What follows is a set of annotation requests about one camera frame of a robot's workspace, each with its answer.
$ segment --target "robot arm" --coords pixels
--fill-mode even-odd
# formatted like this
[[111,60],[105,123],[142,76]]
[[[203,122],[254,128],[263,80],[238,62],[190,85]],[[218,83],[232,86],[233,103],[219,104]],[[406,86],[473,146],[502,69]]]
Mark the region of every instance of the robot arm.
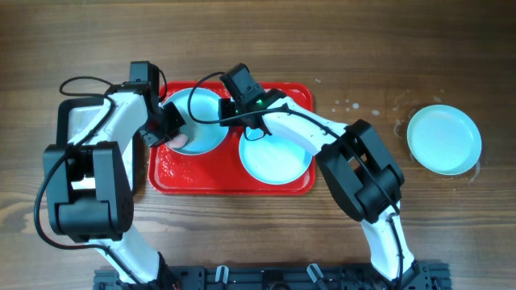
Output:
[[[372,265],[387,280],[396,280],[400,272],[397,233],[403,256],[402,272],[409,270],[413,265],[414,255],[406,245],[400,218],[393,214],[394,207],[388,203],[366,173],[374,176],[398,208],[401,198],[400,186],[404,182],[404,177],[371,125],[362,120],[351,126],[332,122],[303,109],[281,91],[270,90],[266,93],[254,82],[244,64],[236,65],[220,79],[235,100],[234,103],[221,100],[221,118],[235,116],[235,112],[245,114],[281,107],[288,107],[289,110],[308,117],[276,112],[222,125],[260,128],[266,134],[289,139],[314,155],[337,204],[350,218],[362,225],[371,250]],[[365,156],[367,160],[364,166],[367,168],[351,168],[349,162],[353,158],[352,152],[346,151],[335,137],[309,119],[341,136],[342,141],[347,143],[347,148],[356,153],[354,155]]]
[[[185,124],[174,104],[158,106],[159,69],[148,62],[131,63],[130,81],[112,85],[105,95],[114,101],[114,110],[96,134],[73,157],[66,160],[48,183],[48,216],[56,234],[68,235],[74,242],[102,245],[101,255],[119,272],[122,282],[142,283],[152,289],[172,289],[175,279],[161,254],[152,249],[131,225],[134,203],[120,149],[139,132],[149,147],[157,147],[178,135]],[[110,111],[102,108],[69,143],[76,144],[99,124]],[[69,149],[50,145],[44,153],[44,169],[50,168]],[[72,182],[94,178],[94,188],[75,189]],[[131,269],[134,281],[119,265]]]
[[[336,134],[340,136],[343,136],[346,133],[347,124],[332,122],[330,120],[318,116],[317,114],[310,112],[309,110],[305,110],[298,104],[296,104],[291,97],[284,97],[282,99],[279,99],[275,101],[269,108],[272,109],[281,107],[284,104],[288,105],[289,109],[300,112],[328,126],[331,130],[333,130]],[[339,201],[342,199],[340,195],[346,193],[342,193],[341,190],[343,188],[334,185],[333,180],[342,179],[343,177],[345,177],[344,174],[349,176],[352,175],[349,171],[341,170],[341,168],[344,167],[349,168],[348,164],[342,164],[342,162],[348,163],[349,161],[351,161],[352,157],[348,159],[342,158],[343,155],[337,153],[337,155],[334,155],[334,157],[331,160],[329,160],[329,162],[327,161],[327,158],[318,157],[319,153],[321,153],[321,155],[327,154],[325,152],[326,147],[328,147],[327,150],[331,152],[331,148],[329,148],[329,146],[332,143],[336,142],[335,137],[326,134],[323,130],[321,130],[320,127],[314,125],[307,119],[294,114],[288,115],[285,113],[271,113],[264,115],[263,120],[264,124],[266,125],[271,134],[289,139],[295,142],[300,147],[303,147],[310,154],[316,156],[319,166],[325,167],[324,170],[322,168],[323,175],[325,179],[327,179],[327,183],[330,186],[331,194],[335,197],[335,200],[340,204],[349,202]],[[356,190],[356,192],[358,193],[360,191],[360,187],[363,188],[363,186],[363,184],[356,183],[356,188],[358,189]],[[358,202],[360,204],[358,206],[364,208],[362,206],[363,203],[360,201]],[[348,208],[349,205],[345,205],[343,207],[343,210],[347,212]],[[391,213],[394,213],[394,208],[392,206],[388,206],[383,211],[381,211],[380,214],[378,214],[376,222],[373,222],[373,220],[369,222],[366,219],[362,219],[360,221],[360,224],[364,229],[365,236],[369,243],[369,248],[371,250],[372,265],[386,279],[395,280],[399,272],[399,257],[394,232],[391,229],[389,222],[387,222],[389,215]],[[406,245],[405,236],[402,230],[402,224],[400,222],[400,217],[393,217],[393,221],[394,225],[396,226],[396,231],[398,232],[403,249],[403,271],[406,271],[411,267],[412,262],[414,261],[414,255],[409,251],[409,248]]]

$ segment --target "wood grain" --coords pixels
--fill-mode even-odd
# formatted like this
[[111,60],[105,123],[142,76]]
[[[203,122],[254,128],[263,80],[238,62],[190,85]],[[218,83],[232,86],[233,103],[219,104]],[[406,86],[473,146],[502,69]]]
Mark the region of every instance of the wood grain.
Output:
[[[513,2],[1,3],[0,289],[89,289],[107,266],[96,252],[41,242],[31,211],[59,84],[77,75],[119,83],[132,60],[158,64],[169,80],[244,62],[259,81],[307,85],[325,118],[371,122],[405,173],[402,219],[416,257],[450,263],[455,289],[516,288]],[[474,170],[439,176],[409,156],[411,110],[439,100],[481,131],[473,181]],[[360,108],[347,111],[352,103]],[[368,261],[360,225],[319,173],[302,197],[169,197],[146,185],[136,200],[135,224],[172,265]]]

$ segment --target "black bracket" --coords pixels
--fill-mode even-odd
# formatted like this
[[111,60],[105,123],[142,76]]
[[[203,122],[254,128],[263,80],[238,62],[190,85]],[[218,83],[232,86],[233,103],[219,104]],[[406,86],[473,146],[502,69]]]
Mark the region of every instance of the black bracket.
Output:
[[[245,113],[265,110],[275,101],[286,97],[286,94],[279,89],[270,89],[267,93],[264,88],[251,77],[249,68],[245,64],[237,64],[225,72],[220,80],[226,87],[230,99],[221,99],[218,106],[219,119],[238,116]],[[251,129],[260,128],[270,135],[264,124],[262,116],[247,116],[235,121],[221,122],[220,126],[244,126]]]
[[[50,145],[43,154],[45,175],[70,146]],[[72,181],[94,177],[95,189],[73,189]],[[83,146],[59,166],[48,183],[50,226],[74,242],[91,238],[118,241],[129,230],[134,212],[132,192],[116,142]]]
[[[405,177],[372,126],[358,120],[346,127],[342,139],[358,156],[365,156],[364,163],[368,170],[391,199],[398,202],[402,198],[400,187]],[[365,219],[374,223],[389,206],[388,200],[361,166],[351,167],[348,163],[351,157],[351,152],[346,152],[335,141],[323,147],[315,159],[337,205],[358,222]]]

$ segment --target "white bowl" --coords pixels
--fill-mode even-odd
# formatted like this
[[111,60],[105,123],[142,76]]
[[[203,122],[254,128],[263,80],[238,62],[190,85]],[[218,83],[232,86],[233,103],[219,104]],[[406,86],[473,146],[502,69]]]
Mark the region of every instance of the white bowl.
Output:
[[263,183],[287,184],[303,175],[310,166],[312,155],[292,141],[275,135],[252,141],[263,135],[262,130],[247,129],[251,141],[246,140],[243,134],[239,143],[242,165]]
[[464,173],[478,161],[481,134],[462,111],[445,105],[421,109],[406,132],[410,151],[418,162],[444,175]]
[[[201,124],[192,120],[188,115],[188,96],[192,89],[182,89],[167,101],[176,105],[179,113],[185,120],[181,127],[181,133],[188,136],[188,142],[182,148],[171,148],[177,153],[184,155],[200,155],[215,149],[226,138],[228,127],[219,124]],[[220,96],[208,89],[195,89],[192,96],[192,114],[200,120],[218,120],[218,100]]]

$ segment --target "light blue bowl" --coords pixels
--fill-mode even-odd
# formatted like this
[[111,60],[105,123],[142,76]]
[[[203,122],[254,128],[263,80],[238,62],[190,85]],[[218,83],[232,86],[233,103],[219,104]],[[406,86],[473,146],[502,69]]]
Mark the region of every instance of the light blue bowl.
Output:
[[406,132],[410,151],[418,162],[444,175],[464,173],[482,151],[481,133],[462,111],[445,105],[421,109]]
[[[188,142],[182,148],[174,148],[184,155],[200,155],[215,149],[226,138],[228,127],[219,124],[201,124],[188,115],[188,96],[192,89],[182,89],[170,96],[164,105],[173,102],[185,120],[181,133],[188,136]],[[200,120],[218,120],[218,94],[208,89],[195,89],[192,96],[192,114]]]
[[292,141],[275,135],[263,136],[262,130],[247,129],[242,134],[239,154],[248,173],[266,184],[287,184],[299,178],[310,166],[312,155]]

